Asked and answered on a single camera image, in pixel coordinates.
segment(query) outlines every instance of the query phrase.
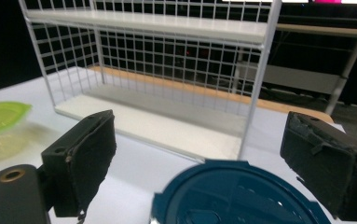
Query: lime green dish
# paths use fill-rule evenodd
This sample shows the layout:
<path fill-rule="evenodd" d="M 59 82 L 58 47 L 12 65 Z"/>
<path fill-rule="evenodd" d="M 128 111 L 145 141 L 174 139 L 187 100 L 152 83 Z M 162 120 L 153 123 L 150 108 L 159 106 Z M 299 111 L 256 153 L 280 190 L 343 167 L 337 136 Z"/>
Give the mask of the lime green dish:
<path fill-rule="evenodd" d="M 0 102 L 0 132 L 15 126 L 30 109 L 30 105 L 19 102 Z"/>

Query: blue container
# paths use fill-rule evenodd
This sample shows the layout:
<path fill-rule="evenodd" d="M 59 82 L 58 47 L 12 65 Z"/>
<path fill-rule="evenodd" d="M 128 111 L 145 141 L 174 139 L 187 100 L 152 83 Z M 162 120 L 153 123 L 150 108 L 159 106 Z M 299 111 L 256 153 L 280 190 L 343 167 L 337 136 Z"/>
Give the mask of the blue container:
<path fill-rule="evenodd" d="M 206 161 L 156 194 L 151 224 L 330 223 L 321 207 L 247 161 Z"/>

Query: wooden shelf edge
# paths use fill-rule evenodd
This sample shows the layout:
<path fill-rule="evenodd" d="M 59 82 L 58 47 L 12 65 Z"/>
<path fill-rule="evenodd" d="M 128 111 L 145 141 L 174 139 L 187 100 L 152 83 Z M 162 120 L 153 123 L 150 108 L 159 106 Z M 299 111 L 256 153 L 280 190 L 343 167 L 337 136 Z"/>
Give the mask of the wooden shelf edge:
<path fill-rule="evenodd" d="M 89 67 L 89 69 L 91 69 L 93 71 L 101 72 L 100 66 L 92 66 L 92 67 Z M 227 99 L 227 100 L 231 100 L 231 101 L 235 101 L 235 102 L 241 102 L 244 104 L 249 104 L 251 102 L 251 97 L 248 97 L 248 96 L 241 96 L 238 94 L 228 93 L 225 91 L 212 90 L 212 89 L 208 89 L 208 88 L 204 88 L 204 87 L 200 87 L 200 86 L 186 84 L 183 82 L 172 81 L 172 80 L 163 79 L 163 78 L 159 78 L 159 77 L 145 76 L 145 75 L 136 74 L 136 73 L 132 73 L 132 72 L 128 72 L 128 71 L 122 71 L 122 70 L 109 68 L 109 67 L 104 67 L 103 71 L 108 75 L 113 75 L 116 77 L 123 77 L 123 78 L 141 81 L 141 82 L 145 82 L 145 83 L 152 83 L 154 85 L 165 86 L 165 87 L 174 88 L 177 90 L 189 91 L 189 92 L 194 92 L 197 94 L 204 94 L 204 95 L 208 95 L 211 97 L 218 97 L 218 98 Z M 274 110 L 274 111 L 278 111 L 278 112 L 282 112 L 282 113 L 289 113 L 290 111 L 294 111 L 297 113 L 302 113 L 302 114 L 313 116 L 314 118 L 323 120 L 325 122 L 334 123 L 332 118 L 323 112 L 306 109 L 306 108 L 302 108 L 302 107 L 298 107 L 298 106 L 284 105 L 284 104 L 271 102 L 271 101 L 267 101 L 267 100 L 262 100 L 262 99 L 258 99 L 257 106 L 260 108 Z"/>

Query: pink light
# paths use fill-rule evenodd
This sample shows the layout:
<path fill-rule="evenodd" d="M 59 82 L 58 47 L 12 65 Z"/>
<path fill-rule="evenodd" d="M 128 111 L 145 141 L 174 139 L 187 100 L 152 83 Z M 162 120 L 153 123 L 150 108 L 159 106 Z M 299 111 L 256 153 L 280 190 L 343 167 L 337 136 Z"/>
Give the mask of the pink light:
<path fill-rule="evenodd" d="M 341 4 L 341 0 L 315 0 L 315 3 Z"/>

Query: white wire shelf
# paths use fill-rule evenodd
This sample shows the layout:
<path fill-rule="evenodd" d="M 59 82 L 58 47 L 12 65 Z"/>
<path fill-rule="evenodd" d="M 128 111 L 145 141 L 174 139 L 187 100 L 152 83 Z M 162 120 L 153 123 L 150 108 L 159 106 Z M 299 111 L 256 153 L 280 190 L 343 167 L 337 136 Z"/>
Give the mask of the white wire shelf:
<path fill-rule="evenodd" d="M 29 10 L 27 17 L 31 21 L 92 24 L 172 35 L 193 35 L 246 42 L 258 46 L 264 42 L 267 30 L 267 24 L 264 22 L 211 20 L 116 11 Z"/>

